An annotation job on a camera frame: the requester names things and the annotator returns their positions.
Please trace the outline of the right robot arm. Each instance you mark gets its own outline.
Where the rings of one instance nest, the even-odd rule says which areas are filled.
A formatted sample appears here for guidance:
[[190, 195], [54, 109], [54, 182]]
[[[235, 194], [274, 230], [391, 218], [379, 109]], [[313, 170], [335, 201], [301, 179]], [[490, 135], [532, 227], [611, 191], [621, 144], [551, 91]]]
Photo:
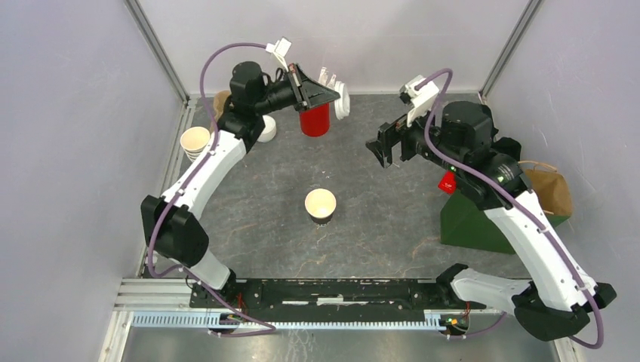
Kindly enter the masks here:
[[574, 338], [590, 321], [602, 322], [602, 309], [615, 289], [594, 281], [560, 241], [540, 206], [532, 182], [497, 138], [488, 106], [469, 101], [447, 104], [442, 122], [426, 114], [403, 115], [382, 124], [366, 142], [383, 167], [421, 156], [454, 175], [457, 191], [502, 232], [530, 274], [527, 280], [500, 278], [456, 264], [438, 276], [436, 299], [446, 308], [477, 302], [512, 315], [541, 341]]

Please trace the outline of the white cup lid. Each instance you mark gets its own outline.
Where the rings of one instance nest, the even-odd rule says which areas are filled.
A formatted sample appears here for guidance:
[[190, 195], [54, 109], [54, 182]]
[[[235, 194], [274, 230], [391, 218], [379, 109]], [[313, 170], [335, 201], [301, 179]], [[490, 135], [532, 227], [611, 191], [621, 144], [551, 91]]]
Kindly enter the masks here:
[[348, 87], [342, 81], [336, 81], [334, 89], [340, 95], [338, 100], [334, 101], [334, 111], [338, 120], [342, 120], [350, 114], [350, 95]]

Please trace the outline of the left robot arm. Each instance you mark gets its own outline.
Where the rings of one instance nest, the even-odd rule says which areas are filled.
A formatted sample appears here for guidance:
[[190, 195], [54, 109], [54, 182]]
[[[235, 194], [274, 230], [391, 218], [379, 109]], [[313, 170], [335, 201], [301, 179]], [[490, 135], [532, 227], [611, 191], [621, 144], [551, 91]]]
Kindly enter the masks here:
[[310, 78], [296, 63], [278, 73], [271, 80], [258, 63], [237, 64], [217, 134], [175, 184], [159, 197], [146, 196], [140, 206], [147, 246], [207, 284], [208, 297], [223, 308], [236, 300], [237, 287], [229, 282], [235, 275], [209, 249], [208, 234], [199, 222], [205, 205], [258, 141], [265, 115], [287, 107], [305, 112], [340, 98], [337, 90]]

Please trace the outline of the black paper coffee cup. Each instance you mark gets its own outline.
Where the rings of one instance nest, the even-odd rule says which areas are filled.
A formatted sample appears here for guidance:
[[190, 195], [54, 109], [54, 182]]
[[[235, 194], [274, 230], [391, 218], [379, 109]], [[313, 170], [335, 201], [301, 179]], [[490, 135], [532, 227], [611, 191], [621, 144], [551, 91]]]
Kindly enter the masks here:
[[316, 225], [329, 223], [337, 207], [337, 199], [327, 189], [313, 189], [304, 200], [304, 207]]

